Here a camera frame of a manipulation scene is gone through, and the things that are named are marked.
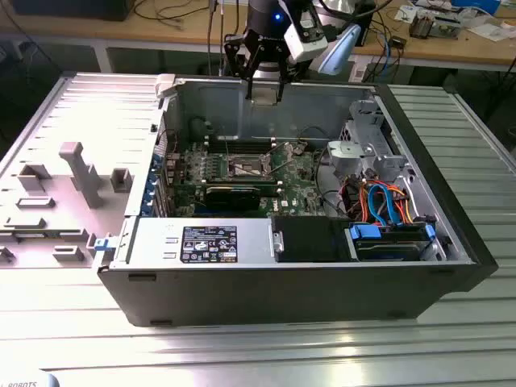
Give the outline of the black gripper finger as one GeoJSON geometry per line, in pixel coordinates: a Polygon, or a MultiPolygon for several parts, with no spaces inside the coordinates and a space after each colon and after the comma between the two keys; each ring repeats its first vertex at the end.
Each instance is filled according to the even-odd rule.
{"type": "Polygon", "coordinates": [[[264,58],[264,41],[257,34],[228,34],[224,38],[224,51],[233,77],[247,82],[246,99],[252,97],[253,77],[264,58]],[[239,58],[238,51],[245,48],[248,61],[239,58]]]}
{"type": "Polygon", "coordinates": [[[289,48],[286,42],[280,42],[276,46],[277,65],[279,68],[279,87],[277,91],[277,101],[281,101],[284,88],[296,75],[297,65],[290,58],[289,48]]]}

